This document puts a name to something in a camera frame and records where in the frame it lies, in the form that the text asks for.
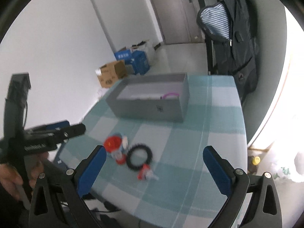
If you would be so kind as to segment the person's left hand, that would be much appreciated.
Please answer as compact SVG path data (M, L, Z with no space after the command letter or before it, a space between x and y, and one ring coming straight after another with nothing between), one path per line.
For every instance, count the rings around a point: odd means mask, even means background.
M45 152L37 154L37 163L31 170L29 185L33 189L35 187L39 174L44 172L42 160L48 159L49 153ZM23 180L17 170L9 164L1 164L1 185L15 200L21 199L17 186L23 185Z

